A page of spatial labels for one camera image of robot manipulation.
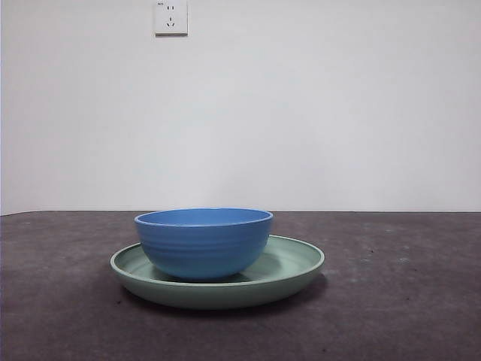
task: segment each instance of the mint green plate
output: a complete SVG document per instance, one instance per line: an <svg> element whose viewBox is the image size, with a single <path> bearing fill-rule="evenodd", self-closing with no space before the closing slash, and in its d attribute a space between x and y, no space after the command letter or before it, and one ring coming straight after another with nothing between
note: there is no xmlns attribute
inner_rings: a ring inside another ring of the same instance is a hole
<svg viewBox="0 0 481 361"><path fill-rule="evenodd" d="M207 283L186 282L160 272L139 243L123 248L110 265L127 290L178 308L242 308L283 299L305 288L319 273L324 253L297 239L270 235L261 256L241 273Z"/></svg>

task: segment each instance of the gray tabletop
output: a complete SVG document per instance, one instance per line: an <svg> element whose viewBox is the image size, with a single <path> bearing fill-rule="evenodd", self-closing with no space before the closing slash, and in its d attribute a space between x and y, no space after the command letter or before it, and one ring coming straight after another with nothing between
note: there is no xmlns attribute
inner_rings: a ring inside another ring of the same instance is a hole
<svg viewBox="0 0 481 361"><path fill-rule="evenodd" d="M307 289L185 311L124 290L141 212L2 217L2 360L479 360L481 214L277 212L325 251Z"/></svg>

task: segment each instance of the wall socket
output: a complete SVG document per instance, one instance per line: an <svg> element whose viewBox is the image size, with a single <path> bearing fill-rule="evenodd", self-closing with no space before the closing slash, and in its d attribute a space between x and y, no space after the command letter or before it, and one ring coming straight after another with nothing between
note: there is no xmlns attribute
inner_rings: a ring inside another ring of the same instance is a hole
<svg viewBox="0 0 481 361"><path fill-rule="evenodd" d="M158 0L154 5L156 36L187 35L187 0Z"/></svg>

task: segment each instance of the bowl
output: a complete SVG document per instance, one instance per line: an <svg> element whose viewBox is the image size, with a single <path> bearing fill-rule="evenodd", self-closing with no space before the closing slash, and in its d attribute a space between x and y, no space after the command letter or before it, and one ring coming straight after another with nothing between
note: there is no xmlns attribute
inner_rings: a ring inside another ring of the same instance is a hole
<svg viewBox="0 0 481 361"><path fill-rule="evenodd" d="M188 280L224 278L254 263L273 215L246 208L190 208L141 214L135 225L148 259Z"/></svg>

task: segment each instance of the ribbed bowl exterior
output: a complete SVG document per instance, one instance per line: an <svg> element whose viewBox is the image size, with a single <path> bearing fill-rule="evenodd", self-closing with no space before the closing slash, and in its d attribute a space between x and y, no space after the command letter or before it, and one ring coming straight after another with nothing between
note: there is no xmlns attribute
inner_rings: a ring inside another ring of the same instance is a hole
<svg viewBox="0 0 481 361"><path fill-rule="evenodd" d="M272 218L224 226L167 226L136 222L142 248L161 271L188 280L222 278L254 263Z"/></svg>

